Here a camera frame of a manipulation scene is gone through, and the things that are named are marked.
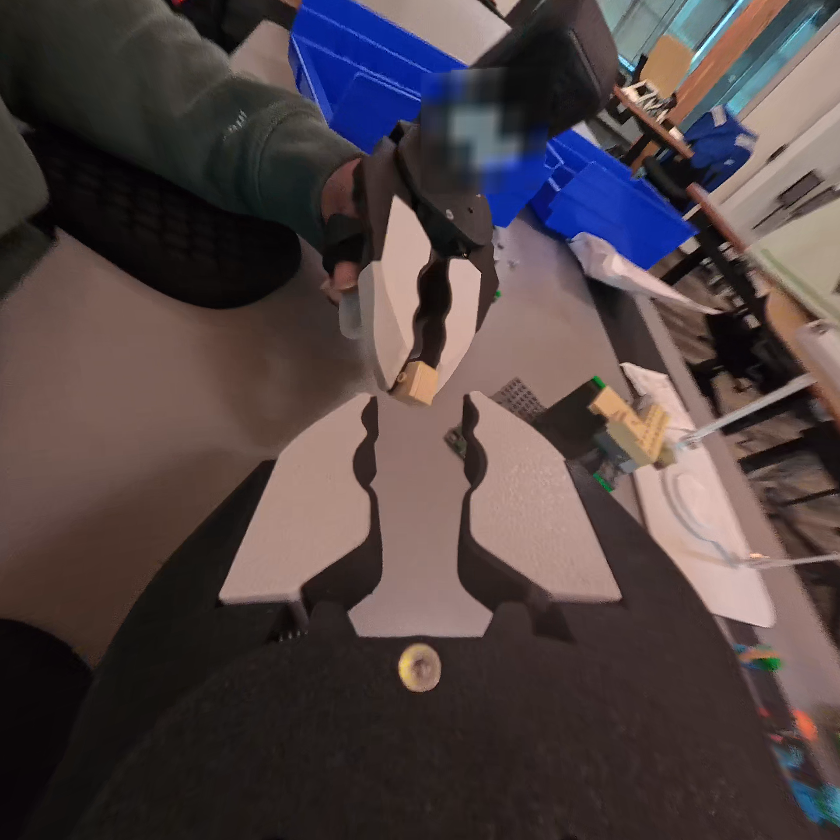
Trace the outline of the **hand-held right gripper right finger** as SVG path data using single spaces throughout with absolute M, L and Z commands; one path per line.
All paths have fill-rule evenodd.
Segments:
M 538 615 L 564 603 L 619 603 L 622 594 L 560 451 L 481 392 L 464 399 L 465 494 L 458 579 L 494 611 Z

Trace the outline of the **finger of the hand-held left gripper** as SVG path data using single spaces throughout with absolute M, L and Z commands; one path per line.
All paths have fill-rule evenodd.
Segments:
M 381 256 L 371 262 L 371 363 L 385 392 L 412 361 L 420 308 L 418 280 L 431 257 L 431 243 L 414 210 L 395 196 Z
M 475 260 L 435 257 L 420 275 L 420 361 L 440 391 L 465 358 L 500 284 L 492 248 Z

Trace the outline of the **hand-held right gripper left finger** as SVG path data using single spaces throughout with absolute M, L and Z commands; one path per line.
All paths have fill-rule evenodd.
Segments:
M 300 433 L 277 457 L 218 594 L 226 605 L 285 603 L 346 611 L 382 578 L 372 489 L 376 398 L 361 393 Z

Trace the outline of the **tan toy brick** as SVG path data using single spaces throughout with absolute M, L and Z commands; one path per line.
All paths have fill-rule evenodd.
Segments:
M 392 397 L 407 405 L 431 406 L 438 391 L 438 372 L 421 360 L 413 360 L 396 377 Z

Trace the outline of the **toy brick building model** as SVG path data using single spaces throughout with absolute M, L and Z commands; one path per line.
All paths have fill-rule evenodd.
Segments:
M 532 426 L 607 492 L 641 468 L 676 463 L 666 410 L 647 395 L 628 403 L 597 376 L 544 409 Z

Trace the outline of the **person's left forearm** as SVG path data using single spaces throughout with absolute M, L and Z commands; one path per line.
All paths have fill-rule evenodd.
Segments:
M 165 2 L 2 2 L 2 236 L 47 203 L 18 123 L 52 124 L 322 249 L 321 195 L 360 156 L 299 94 L 234 72 Z

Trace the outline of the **grey desk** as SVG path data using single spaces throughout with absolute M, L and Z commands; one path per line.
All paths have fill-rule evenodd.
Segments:
M 568 255 L 531 257 L 407 405 L 374 375 L 371 268 L 335 307 L 284 226 L 285 286 L 199 308 L 39 229 L 47 193 L 2 236 L 2 616 L 98 665 L 27 838 L 814 838 L 715 619 L 581 467 L 619 603 L 491 611 L 459 581 L 445 434 L 470 392 L 584 372 L 601 323 Z M 379 584 L 222 604 L 277 457 L 361 393 Z

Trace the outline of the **person's left hand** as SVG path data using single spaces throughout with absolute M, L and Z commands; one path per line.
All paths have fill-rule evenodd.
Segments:
M 322 267 L 328 278 L 323 294 L 338 307 L 357 288 L 364 252 L 364 236 L 355 202 L 357 158 L 331 174 L 321 195 L 323 221 Z

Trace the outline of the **grey grille plate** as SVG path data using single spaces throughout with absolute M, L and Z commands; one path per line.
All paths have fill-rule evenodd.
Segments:
M 546 406 L 519 377 L 502 386 L 490 399 L 529 425 L 546 411 Z

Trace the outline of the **blue plastic bin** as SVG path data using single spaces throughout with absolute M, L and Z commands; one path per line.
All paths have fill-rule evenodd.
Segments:
M 547 229 L 566 240 L 586 233 L 648 270 L 697 230 L 645 181 L 617 176 L 595 162 L 560 164 L 530 201 Z
M 565 158 L 571 157 L 573 151 L 584 148 L 583 143 L 593 147 L 598 145 L 594 134 L 580 123 L 548 141 L 541 167 L 537 166 L 537 158 L 532 156 L 503 172 L 498 183 L 491 185 L 486 195 L 493 225 L 506 228 Z
M 288 59 L 300 95 L 333 132 L 366 154 L 398 122 L 415 119 L 427 74 L 465 66 L 351 1 L 302 2 Z

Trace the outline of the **blue jacket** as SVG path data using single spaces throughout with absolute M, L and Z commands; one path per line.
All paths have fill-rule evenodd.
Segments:
M 705 112 L 684 135 L 693 152 L 691 181 L 713 193 L 749 162 L 758 138 L 726 106 Z

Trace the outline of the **black mesh office chair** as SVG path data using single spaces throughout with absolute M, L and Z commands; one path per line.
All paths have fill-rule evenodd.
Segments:
M 49 202 L 36 226 L 59 231 L 145 286 L 199 308 L 265 299 L 301 266 L 299 237 L 230 213 L 165 179 L 44 125 L 24 132 Z

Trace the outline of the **wooden table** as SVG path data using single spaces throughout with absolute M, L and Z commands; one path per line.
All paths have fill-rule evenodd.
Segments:
M 676 157 L 683 160 L 692 159 L 694 152 L 688 144 L 672 136 L 663 124 L 657 122 L 656 118 L 641 108 L 635 100 L 627 95 L 624 89 L 614 86 L 612 99 L 619 102 L 626 112 L 633 115 L 642 131 L 642 138 L 623 157 L 623 161 L 627 165 L 630 165 L 636 171 L 639 167 L 637 158 L 646 157 L 644 148 L 649 144 L 653 144 L 660 150 L 672 151 Z M 748 305 L 752 315 L 758 318 L 760 308 L 751 286 L 741 282 L 739 277 L 732 274 L 730 264 L 723 259 L 716 244 L 707 244 L 708 230 L 712 229 L 723 243 L 743 256 L 747 251 L 744 239 L 736 232 L 734 226 L 724 217 L 722 210 L 699 184 L 689 184 L 686 188 L 686 194 L 700 214 L 698 235 L 701 249 L 708 253 L 710 259 L 721 266 L 722 275 L 738 291 L 740 298 Z M 770 330 L 775 337 L 783 343 L 786 352 L 796 360 L 806 373 L 805 388 L 829 413 L 833 425 L 839 427 L 838 380 L 827 369 L 826 364 L 820 363 L 813 356 L 809 345 L 804 343 L 804 339 L 815 340 L 821 335 L 826 336 L 826 328 L 818 324 L 816 318 L 803 309 L 798 301 L 782 288 L 779 281 L 768 275 L 763 277 L 770 287 L 765 298 L 766 314 L 764 320 L 770 326 Z

